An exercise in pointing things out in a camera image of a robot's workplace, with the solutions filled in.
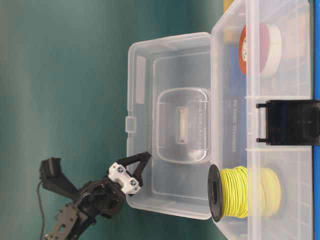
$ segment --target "tape roll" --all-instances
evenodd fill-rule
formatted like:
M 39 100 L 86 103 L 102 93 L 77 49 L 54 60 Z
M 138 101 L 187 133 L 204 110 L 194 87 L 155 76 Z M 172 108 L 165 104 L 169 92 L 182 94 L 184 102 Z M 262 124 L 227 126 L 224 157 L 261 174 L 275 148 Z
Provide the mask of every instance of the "tape roll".
M 278 70 L 282 56 L 282 37 L 275 25 L 260 23 L 259 26 L 260 77 L 270 78 Z M 239 46 L 238 62 L 241 72 L 247 74 L 248 44 L 247 30 L 243 27 Z

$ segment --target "green wall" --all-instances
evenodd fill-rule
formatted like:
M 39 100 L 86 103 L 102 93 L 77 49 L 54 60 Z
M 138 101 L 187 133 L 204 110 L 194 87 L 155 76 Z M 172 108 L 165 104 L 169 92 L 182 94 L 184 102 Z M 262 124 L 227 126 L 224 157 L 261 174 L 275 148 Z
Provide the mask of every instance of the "green wall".
M 222 0 L 0 0 L 1 239 L 39 238 L 40 161 L 61 157 L 77 186 L 126 153 L 129 46 L 211 32 Z M 41 190 L 46 232 L 67 200 Z M 95 239 L 224 239 L 211 220 L 124 204 L 83 235 Z

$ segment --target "transparent plastic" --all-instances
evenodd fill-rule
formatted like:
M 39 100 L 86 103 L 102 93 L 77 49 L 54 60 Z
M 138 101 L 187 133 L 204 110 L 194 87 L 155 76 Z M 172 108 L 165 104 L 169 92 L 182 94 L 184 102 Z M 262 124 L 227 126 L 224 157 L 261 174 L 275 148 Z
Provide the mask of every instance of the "transparent plastic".
M 245 26 L 242 74 L 238 44 Z M 272 32 L 269 43 L 261 38 L 262 26 Z M 129 205 L 208 219 L 210 165 L 245 166 L 248 217 L 222 218 L 216 225 L 224 235 L 229 240 L 312 239 L 312 148 L 256 142 L 266 136 L 266 112 L 256 104 L 310 99 L 310 68 L 307 0 L 236 0 L 211 36 L 193 33 L 132 45 L 127 155 L 149 151 L 152 160 L 142 190 L 127 198 Z M 199 136 L 196 113 L 202 102 Z M 273 170 L 281 185 L 280 208 L 269 216 L 261 214 L 262 168 Z
M 143 188 L 127 198 L 134 208 L 195 219 L 211 216 L 210 44 L 210 34 L 193 33 L 129 49 L 127 155 L 152 154 Z
M 256 142 L 266 136 L 266 112 L 256 104 L 312 97 L 309 8 L 307 0 L 236 0 L 212 30 L 211 127 L 212 138 L 220 141 L 211 142 L 210 160 L 219 168 L 248 167 L 248 217 L 216 223 L 229 240 L 313 237 L 312 148 Z M 260 65 L 266 47 L 261 24 L 279 30 L 282 41 L 279 64 L 268 77 Z M 243 75 L 238 44 L 245 25 Z M 272 216 L 261 214 L 261 168 L 272 169 L 281 185 L 280 209 Z

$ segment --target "yellow wire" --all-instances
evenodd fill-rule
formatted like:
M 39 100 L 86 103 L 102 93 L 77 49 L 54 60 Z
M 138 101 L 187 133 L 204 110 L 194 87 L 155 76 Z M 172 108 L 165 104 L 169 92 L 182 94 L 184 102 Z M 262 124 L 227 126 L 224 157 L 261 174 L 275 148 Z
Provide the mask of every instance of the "yellow wire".
M 261 169 L 261 215 L 271 216 L 280 207 L 282 193 L 279 179 L 270 168 Z M 220 170 L 222 217 L 248 216 L 248 170 L 243 166 Z

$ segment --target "robotic arm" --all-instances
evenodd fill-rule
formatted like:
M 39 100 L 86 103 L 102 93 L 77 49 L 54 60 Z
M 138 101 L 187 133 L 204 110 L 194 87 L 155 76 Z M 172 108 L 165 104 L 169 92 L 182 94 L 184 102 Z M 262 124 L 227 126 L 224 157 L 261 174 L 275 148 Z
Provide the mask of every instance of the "robotic arm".
M 43 188 L 71 200 L 59 210 L 54 229 L 43 240 L 76 240 L 96 223 L 97 215 L 107 219 L 115 216 L 126 195 L 136 194 L 143 186 L 142 172 L 150 157 L 148 152 L 143 152 L 122 158 L 111 165 L 106 176 L 89 181 L 80 189 L 62 173 L 60 158 L 43 160 L 40 166 Z M 138 162 L 132 174 L 126 170 L 128 165 Z

